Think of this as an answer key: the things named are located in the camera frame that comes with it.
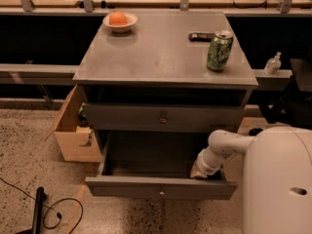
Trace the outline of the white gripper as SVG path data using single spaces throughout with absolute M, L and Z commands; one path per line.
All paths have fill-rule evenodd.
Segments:
M 227 163 L 235 153 L 219 154 L 215 153 L 210 147 L 203 149 L 197 156 L 193 164 L 190 177 L 194 179 L 206 179 L 214 175 L 222 165 Z

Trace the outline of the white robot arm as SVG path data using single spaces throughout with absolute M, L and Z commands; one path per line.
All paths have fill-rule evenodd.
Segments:
M 312 234 L 312 131 L 287 126 L 256 136 L 214 131 L 190 176 L 212 176 L 237 154 L 245 157 L 242 234 Z

